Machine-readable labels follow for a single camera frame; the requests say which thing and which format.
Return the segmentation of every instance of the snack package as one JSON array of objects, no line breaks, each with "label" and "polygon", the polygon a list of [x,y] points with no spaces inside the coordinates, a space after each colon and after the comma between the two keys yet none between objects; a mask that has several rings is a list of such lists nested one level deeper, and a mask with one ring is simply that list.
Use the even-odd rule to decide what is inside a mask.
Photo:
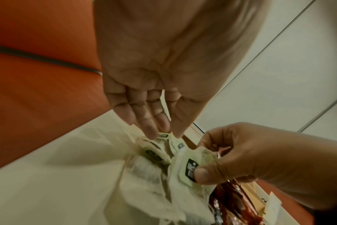
[{"label": "snack package", "polygon": [[110,224],[125,225],[260,225],[236,181],[199,185],[194,169],[217,160],[217,154],[188,148],[183,139],[160,133],[139,138],[139,155],[128,156],[105,214]]}]

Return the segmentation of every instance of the dark sleeve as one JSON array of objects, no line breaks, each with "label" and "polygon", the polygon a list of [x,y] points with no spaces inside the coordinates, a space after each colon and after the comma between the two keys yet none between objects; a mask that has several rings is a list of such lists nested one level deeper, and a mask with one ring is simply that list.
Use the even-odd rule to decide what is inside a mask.
[{"label": "dark sleeve", "polygon": [[337,207],[328,211],[314,211],[314,224],[337,224]]}]

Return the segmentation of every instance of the shiny red package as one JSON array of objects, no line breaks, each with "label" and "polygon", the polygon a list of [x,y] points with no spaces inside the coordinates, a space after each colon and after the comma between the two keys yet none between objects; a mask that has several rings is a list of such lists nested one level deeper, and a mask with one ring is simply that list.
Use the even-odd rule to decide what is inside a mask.
[{"label": "shiny red package", "polygon": [[[215,210],[217,225],[263,224],[263,218],[258,215],[254,205],[236,180],[218,185],[210,196],[210,205]],[[222,218],[221,223],[218,221],[219,214]]]}]

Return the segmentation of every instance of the hand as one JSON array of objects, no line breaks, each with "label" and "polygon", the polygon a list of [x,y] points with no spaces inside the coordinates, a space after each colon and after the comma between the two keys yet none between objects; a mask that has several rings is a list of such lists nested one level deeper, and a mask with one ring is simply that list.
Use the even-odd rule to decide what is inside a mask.
[{"label": "hand", "polygon": [[181,137],[249,49],[270,2],[95,0],[104,92],[114,112],[150,139],[157,126]]},{"label": "hand", "polygon": [[206,132],[198,145],[231,148],[219,160],[195,170],[200,184],[259,178],[310,208],[337,206],[337,142],[237,123]]}]

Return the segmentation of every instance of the white cabinet door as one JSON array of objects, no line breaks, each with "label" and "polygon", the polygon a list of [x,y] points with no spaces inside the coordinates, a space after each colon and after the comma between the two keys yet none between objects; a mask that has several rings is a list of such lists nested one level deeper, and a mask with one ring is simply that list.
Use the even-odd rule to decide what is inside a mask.
[{"label": "white cabinet door", "polygon": [[315,1],[210,102],[195,124],[203,131],[251,122],[298,131],[337,99],[335,1]]},{"label": "white cabinet door", "polygon": [[312,123],[303,133],[337,140],[337,104]]},{"label": "white cabinet door", "polygon": [[288,26],[313,0],[274,0],[254,43],[236,67],[223,89],[241,72],[285,27]]}]

